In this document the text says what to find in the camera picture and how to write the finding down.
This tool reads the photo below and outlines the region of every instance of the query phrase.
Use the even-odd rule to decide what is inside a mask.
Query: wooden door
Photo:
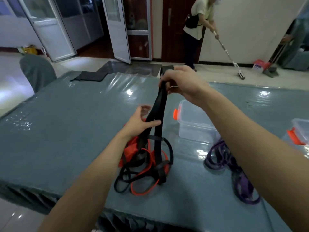
[[[184,63],[183,27],[196,0],[163,0],[162,62]],[[200,57],[203,37],[197,49],[195,63]]]

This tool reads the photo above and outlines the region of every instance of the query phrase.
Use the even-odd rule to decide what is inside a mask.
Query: person
[[[214,21],[214,5],[220,0],[196,0],[191,8],[191,15],[199,17],[196,28],[183,28],[183,41],[185,47],[185,65],[191,67],[194,71],[194,58],[196,50],[201,43],[203,26],[209,28],[211,32],[216,32],[216,39],[219,39],[218,30]]]
[[[179,93],[202,108],[259,194],[293,231],[309,231],[309,161],[302,152],[248,118],[188,66],[167,70],[168,94]],[[127,124],[45,217],[38,232],[91,231],[101,214],[123,149],[134,136],[161,121],[143,122],[150,106],[137,108]]]

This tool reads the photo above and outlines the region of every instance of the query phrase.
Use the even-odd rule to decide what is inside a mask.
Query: plastic storage box
[[[206,113],[187,100],[182,100],[174,111],[174,119],[180,123],[179,136],[199,142],[214,144],[220,134]]]
[[[309,120],[293,119],[292,129],[287,130],[282,139],[309,158]]]

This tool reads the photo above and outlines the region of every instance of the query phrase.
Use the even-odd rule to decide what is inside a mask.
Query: white shirt
[[[205,19],[212,21],[214,19],[214,4],[208,5],[208,0],[196,0],[191,8],[191,15],[203,14]],[[183,30],[193,36],[195,39],[199,40],[202,38],[203,25],[199,22],[197,28],[184,27]]]

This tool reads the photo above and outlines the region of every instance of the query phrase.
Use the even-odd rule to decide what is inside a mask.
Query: purple resistance band
[[[209,150],[204,164],[212,170],[223,170],[229,167],[232,171],[232,182],[234,194],[246,204],[258,204],[261,201],[261,197],[253,199],[254,187],[248,180],[247,176],[243,172],[242,168],[238,166],[236,159],[232,156],[230,149],[225,144],[224,140],[220,139]]]

